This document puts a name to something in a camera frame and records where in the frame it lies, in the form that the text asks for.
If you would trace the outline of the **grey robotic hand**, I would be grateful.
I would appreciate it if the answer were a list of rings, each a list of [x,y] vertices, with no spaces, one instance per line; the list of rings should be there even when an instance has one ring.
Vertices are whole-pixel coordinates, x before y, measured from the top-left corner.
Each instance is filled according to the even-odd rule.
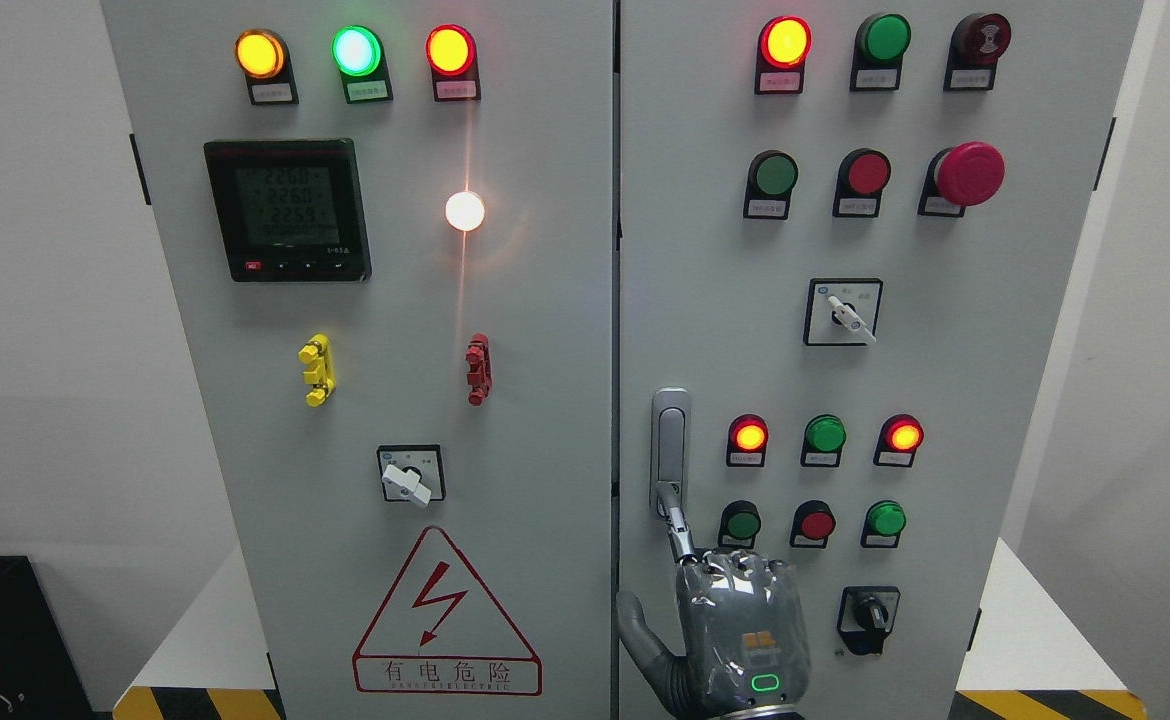
[[[808,690],[808,633],[797,569],[750,550],[696,550],[680,493],[661,484],[658,503],[675,561],[684,654],[646,624],[635,594],[618,592],[622,647],[675,719],[799,719]]]

